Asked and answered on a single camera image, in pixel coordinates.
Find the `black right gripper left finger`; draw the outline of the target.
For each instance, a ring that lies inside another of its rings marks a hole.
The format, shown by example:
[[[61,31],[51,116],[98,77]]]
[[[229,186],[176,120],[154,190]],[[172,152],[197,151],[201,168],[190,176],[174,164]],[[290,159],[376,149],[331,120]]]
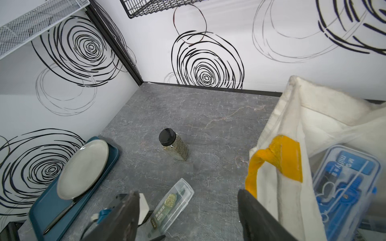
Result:
[[[136,195],[137,191],[132,191],[129,194]],[[106,218],[102,223],[98,224],[91,232],[89,232],[82,241],[133,241],[136,238],[138,221],[108,221]]]

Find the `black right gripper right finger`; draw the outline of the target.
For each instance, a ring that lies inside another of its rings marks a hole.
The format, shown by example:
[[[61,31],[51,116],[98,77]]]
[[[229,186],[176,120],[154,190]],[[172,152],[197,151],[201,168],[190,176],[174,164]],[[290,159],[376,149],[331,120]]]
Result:
[[[247,190],[237,195],[245,241],[294,241],[295,238]]]

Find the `clear compass case green label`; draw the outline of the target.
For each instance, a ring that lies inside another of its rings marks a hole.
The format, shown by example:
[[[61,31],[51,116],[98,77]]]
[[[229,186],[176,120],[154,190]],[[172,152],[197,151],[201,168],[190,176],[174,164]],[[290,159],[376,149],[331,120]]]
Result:
[[[192,187],[181,178],[163,197],[145,224],[147,237],[152,240],[166,234],[194,195]]]

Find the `large blue mifly compass case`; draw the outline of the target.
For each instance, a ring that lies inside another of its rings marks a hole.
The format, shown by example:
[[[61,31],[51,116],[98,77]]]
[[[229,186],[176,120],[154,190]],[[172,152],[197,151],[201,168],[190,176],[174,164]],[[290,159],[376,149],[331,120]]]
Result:
[[[351,241],[377,192],[379,160],[343,145],[331,146],[313,175],[313,189],[329,241]]]

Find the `cream canvas bag yellow handles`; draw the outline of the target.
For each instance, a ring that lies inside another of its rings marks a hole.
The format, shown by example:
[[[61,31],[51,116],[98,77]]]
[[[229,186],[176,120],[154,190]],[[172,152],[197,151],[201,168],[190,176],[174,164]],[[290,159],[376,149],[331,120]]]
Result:
[[[245,187],[299,241],[326,240],[311,171],[315,155],[341,143],[385,164],[386,105],[290,77],[250,150]]]

